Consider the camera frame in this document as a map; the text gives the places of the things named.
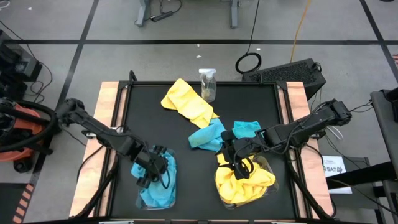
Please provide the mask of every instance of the orange cord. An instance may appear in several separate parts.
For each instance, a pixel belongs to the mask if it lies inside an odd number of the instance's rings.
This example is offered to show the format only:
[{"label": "orange cord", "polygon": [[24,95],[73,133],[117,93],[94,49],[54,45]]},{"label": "orange cord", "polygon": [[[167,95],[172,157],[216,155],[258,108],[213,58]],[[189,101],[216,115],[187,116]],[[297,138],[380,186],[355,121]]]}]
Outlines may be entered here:
[{"label": "orange cord", "polygon": [[310,7],[310,5],[311,5],[311,0],[308,0],[307,5],[305,6],[305,10],[304,10],[303,16],[301,17],[300,24],[298,25],[298,29],[297,29],[297,31],[296,31],[296,36],[294,37],[292,55],[290,56],[290,62],[291,62],[291,63],[292,63],[292,61],[293,61],[294,50],[295,50],[295,48],[296,48],[297,36],[299,35],[301,26],[303,25],[303,21],[304,21],[305,15],[307,14],[307,11],[308,11],[308,8]]}]

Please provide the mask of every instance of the yellow towel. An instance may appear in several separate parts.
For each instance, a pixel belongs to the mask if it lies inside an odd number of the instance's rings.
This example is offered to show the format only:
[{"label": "yellow towel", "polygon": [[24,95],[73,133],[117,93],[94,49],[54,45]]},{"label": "yellow towel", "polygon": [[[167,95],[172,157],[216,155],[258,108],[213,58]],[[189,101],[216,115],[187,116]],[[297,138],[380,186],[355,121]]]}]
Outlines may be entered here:
[{"label": "yellow towel", "polygon": [[209,126],[211,119],[219,117],[214,114],[213,107],[181,78],[175,81],[161,104],[164,108],[177,110],[199,128]]},{"label": "yellow towel", "polygon": [[[217,155],[220,165],[226,164],[224,155]],[[250,167],[247,159],[243,162]],[[233,171],[228,167],[219,167],[216,171],[216,186],[221,199],[225,203],[248,203],[259,199],[267,187],[275,183],[275,176],[253,162],[254,170],[248,179],[236,180]]]}]

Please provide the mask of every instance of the black floor line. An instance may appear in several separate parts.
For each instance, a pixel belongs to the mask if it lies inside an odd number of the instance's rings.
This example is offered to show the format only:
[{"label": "black floor line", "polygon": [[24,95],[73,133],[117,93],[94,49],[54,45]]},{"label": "black floor line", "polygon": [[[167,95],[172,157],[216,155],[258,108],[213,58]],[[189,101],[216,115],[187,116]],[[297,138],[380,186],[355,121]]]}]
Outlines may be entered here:
[{"label": "black floor line", "polygon": [[83,29],[83,33],[81,34],[81,37],[80,37],[81,42],[77,46],[75,55],[73,56],[72,62],[70,64],[68,75],[67,75],[67,77],[65,79],[65,82],[63,84],[63,87],[62,87],[62,90],[61,90],[61,94],[60,94],[60,98],[58,99],[57,107],[67,97],[67,94],[68,94],[68,91],[69,91],[69,88],[70,88],[70,84],[72,82],[72,78],[73,78],[73,76],[75,74],[75,70],[76,70],[77,64],[78,64],[79,59],[80,59],[81,51],[83,50],[84,44],[83,44],[82,41],[86,40],[86,38],[87,38],[88,31],[90,29],[91,23],[93,22],[95,11],[97,10],[98,2],[99,2],[99,0],[94,0],[93,1],[93,5],[92,5],[92,7],[90,9],[90,13],[88,14],[88,17],[87,17],[85,28]]},{"label": "black floor line", "polygon": [[[249,44],[250,40],[7,40],[10,44],[98,44],[98,45],[149,45],[149,44]],[[252,44],[292,45],[294,40],[253,40]],[[297,45],[380,45],[379,40],[298,40]],[[386,44],[398,45],[398,40]]]},{"label": "black floor line", "polygon": [[369,23],[371,24],[371,27],[372,27],[372,29],[374,31],[374,34],[377,37],[377,40],[380,41],[380,43],[381,43],[380,46],[381,46],[381,49],[382,49],[382,51],[384,53],[384,56],[386,57],[386,60],[387,60],[389,66],[391,68],[391,71],[394,74],[394,76],[395,76],[395,78],[396,78],[396,80],[398,82],[398,68],[397,68],[397,65],[396,65],[394,59],[392,58],[392,55],[391,55],[391,53],[390,53],[390,51],[388,49],[388,46],[386,45],[386,42],[383,39],[383,36],[380,33],[379,28],[377,27],[376,21],[374,20],[374,18],[372,16],[372,13],[371,13],[371,11],[370,11],[370,9],[368,7],[368,4],[366,4],[365,0],[359,0],[359,1],[361,2],[361,5],[363,7],[363,10],[365,11],[366,16],[368,17]]},{"label": "black floor line", "polygon": [[[90,10],[90,14],[88,15],[88,18],[87,18],[87,21],[86,21],[85,28],[83,29],[83,33],[82,33],[81,38],[80,38],[81,40],[85,40],[87,38],[88,30],[90,29],[91,22],[93,21],[94,13],[96,11],[96,8],[97,8],[97,5],[98,5],[98,1],[99,0],[94,0],[94,2],[93,2],[93,5],[92,5],[91,10]],[[62,88],[61,95],[60,95],[60,98],[58,100],[57,106],[61,102],[63,102],[65,100],[66,96],[67,96],[67,93],[68,93],[68,90],[69,90],[69,86],[70,86],[70,84],[72,82],[72,78],[73,78],[73,75],[75,73],[76,66],[77,66],[77,63],[79,61],[82,49],[83,49],[83,44],[79,44],[77,49],[76,49],[75,56],[73,56],[73,60],[71,62],[70,68],[69,68],[68,76],[67,76],[67,78],[65,80],[65,83],[63,84],[63,88]],[[34,186],[36,186],[37,181],[39,180],[40,173],[42,171],[45,158],[46,158],[45,154],[42,154],[42,153],[39,154],[39,157],[38,157],[36,165],[34,167],[32,176],[30,177],[30,181],[29,181],[29,183],[33,184]]]}]

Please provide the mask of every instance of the concrete floor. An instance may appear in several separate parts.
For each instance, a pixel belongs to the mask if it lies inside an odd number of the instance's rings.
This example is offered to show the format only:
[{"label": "concrete floor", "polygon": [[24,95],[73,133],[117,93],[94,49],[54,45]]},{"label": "concrete floor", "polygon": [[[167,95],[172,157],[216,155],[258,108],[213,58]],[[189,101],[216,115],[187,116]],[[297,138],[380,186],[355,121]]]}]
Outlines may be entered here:
[{"label": "concrete floor", "polygon": [[[0,20],[25,40],[75,40],[59,44],[30,45],[36,57],[53,73],[53,83],[44,91],[43,104],[55,108],[64,87],[66,97],[79,98],[89,113],[94,112],[101,82],[126,80],[134,70],[139,80],[198,80],[199,68],[217,69],[217,80],[241,79],[234,70],[235,61],[245,53],[246,44],[85,44],[79,40],[248,40],[256,10],[255,0],[242,0],[237,29],[230,29],[229,4],[215,0],[183,0],[181,11],[163,21],[146,22],[143,28],[133,22],[139,1],[130,0],[13,0],[0,11]],[[398,40],[398,1],[366,1],[384,40]],[[165,1],[165,11],[178,7]],[[305,0],[261,1],[255,40],[292,40],[303,13]],[[91,9],[92,23],[86,22]],[[159,13],[153,1],[152,13]],[[7,29],[4,31],[16,39]],[[300,44],[294,60],[313,58],[320,62],[327,84],[322,100],[336,98],[354,108],[368,101],[371,91],[394,88],[397,80],[377,40],[360,0],[313,0],[299,40],[335,40],[327,45]],[[339,40],[363,40],[350,45]],[[291,44],[252,45],[262,56],[262,68],[287,63]],[[390,54],[398,54],[398,45],[388,45]],[[253,61],[243,62],[250,68]],[[39,80],[49,82],[42,70]],[[82,141],[80,128],[70,131]],[[374,111],[355,114],[352,122],[340,128],[344,140],[334,140],[347,156],[369,157],[371,164],[389,160]],[[319,141],[324,155],[337,155],[326,141]],[[65,133],[55,136],[37,182],[25,222],[67,218],[76,187],[76,173],[84,147]],[[1,163],[0,182],[29,182],[31,173],[16,174],[11,164]],[[373,212],[338,207],[337,217],[346,221],[375,223]]]}]

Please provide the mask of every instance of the wooden table frame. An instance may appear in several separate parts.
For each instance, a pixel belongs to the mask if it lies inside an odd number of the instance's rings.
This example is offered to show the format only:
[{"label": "wooden table frame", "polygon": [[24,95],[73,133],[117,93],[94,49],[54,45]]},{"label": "wooden table frame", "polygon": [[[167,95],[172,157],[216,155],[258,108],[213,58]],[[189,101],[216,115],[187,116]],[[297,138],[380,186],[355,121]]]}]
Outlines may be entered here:
[{"label": "wooden table frame", "polygon": [[[107,126],[111,125],[111,120],[114,113],[114,107],[116,105],[116,96],[118,94],[119,82],[103,82],[101,85],[101,89],[98,95],[98,101],[95,108],[94,118],[101,121]],[[279,88],[279,100],[280,107],[282,109],[282,116],[284,123],[289,122],[289,112],[288,109],[291,109],[291,116],[294,120],[302,118],[310,113],[307,103],[307,97],[305,96],[304,86],[301,82],[287,82],[287,91],[285,93],[288,94],[288,99],[290,104],[286,105],[284,91]],[[119,126],[122,123],[122,116],[124,111],[124,102],[126,99],[127,89],[123,88],[120,97],[120,105],[119,111],[117,113],[116,125]],[[308,142],[308,145],[318,149],[318,144],[316,140],[311,139]],[[85,150],[85,155],[83,160],[86,159],[89,155],[91,155],[97,148],[100,147],[100,144],[96,139],[88,140],[87,147]],[[87,202],[91,199],[95,191],[97,190],[100,182],[101,172],[103,168],[105,158],[105,149],[97,153],[93,156],[85,166],[82,168],[80,173],[80,178],[78,179],[75,196],[73,198],[72,207],[70,209],[70,216],[76,215],[79,213]],[[109,157],[109,166],[108,170],[111,167],[114,159],[114,152],[112,151],[111,156]],[[305,181],[307,185],[307,189],[311,192],[315,200],[319,203],[319,205],[327,212],[327,214],[331,215],[333,213],[333,207],[330,200],[330,195],[328,191],[328,187],[326,184],[325,174],[323,172],[322,161],[319,155],[313,150],[305,147],[301,153],[302,159],[302,169],[305,176]],[[106,207],[109,199],[109,186],[105,190],[102,200],[101,206],[99,208],[99,215],[103,216],[106,214]],[[303,199],[303,195],[297,186],[295,186],[295,191],[297,194],[297,203],[299,214],[302,218],[307,217],[305,202]],[[315,212],[312,210],[312,215],[314,218],[317,217]]]}]

